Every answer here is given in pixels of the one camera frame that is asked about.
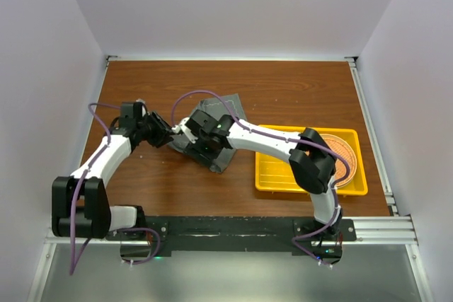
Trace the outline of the grey cloth napkin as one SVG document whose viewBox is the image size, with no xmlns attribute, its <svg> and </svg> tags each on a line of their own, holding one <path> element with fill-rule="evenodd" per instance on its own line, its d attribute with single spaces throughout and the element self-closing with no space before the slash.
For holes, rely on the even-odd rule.
<svg viewBox="0 0 453 302">
<path fill-rule="evenodd" d="M 189 128 L 197 138 L 215 141 L 225 147 L 219 160 L 223 160 L 227 168 L 236 153 L 236 149 L 227 141 L 229 128 L 235 120 L 246 119 L 239 95 L 235 93 L 221 98 L 201 100 L 188 117 Z M 177 134 L 173 136 L 173 141 L 168 143 L 168 146 L 183 153 L 188 142 L 184 135 Z"/>
</svg>

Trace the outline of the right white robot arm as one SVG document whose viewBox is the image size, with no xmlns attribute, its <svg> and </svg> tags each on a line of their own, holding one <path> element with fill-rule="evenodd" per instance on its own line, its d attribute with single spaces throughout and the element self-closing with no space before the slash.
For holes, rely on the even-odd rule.
<svg viewBox="0 0 453 302">
<path fill-rule="evenodd" d="M 283 132 L 251 124 L 233 115 L 218 120 L 196 110 L 178 124 L 189 141 L 190 155 L 202 163 L 216 159 L 223 150 L 247 150 L 288 164 L 296 184 L 309 193 L 314 207 L 315 230 L 309 236 L 332 240 L 340 233 L 342 208 L 336 194 L 336 161 L 333 152 L 314 129 Z"/>
</svg>

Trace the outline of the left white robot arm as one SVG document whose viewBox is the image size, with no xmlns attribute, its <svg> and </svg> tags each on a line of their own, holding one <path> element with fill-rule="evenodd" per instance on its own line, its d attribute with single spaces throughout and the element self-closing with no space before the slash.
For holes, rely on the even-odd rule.
<svg viewBox="0 0 453 302">
<path fill-rule="evenodd" d="M 123 102 L 110 125 L 99 118 L 105 130 L 100 145 L 88 160 L 68 176 L 52 183 L 52 232 L 58 237 L 102 239 L 122 230 L 139 240 L 147 223 L 138 206 L 111 206 L 106 187 L 120 164 L 143 141 L 159 148 L 173 140 L 171 126 L 144 103 Z"/>
</svg>

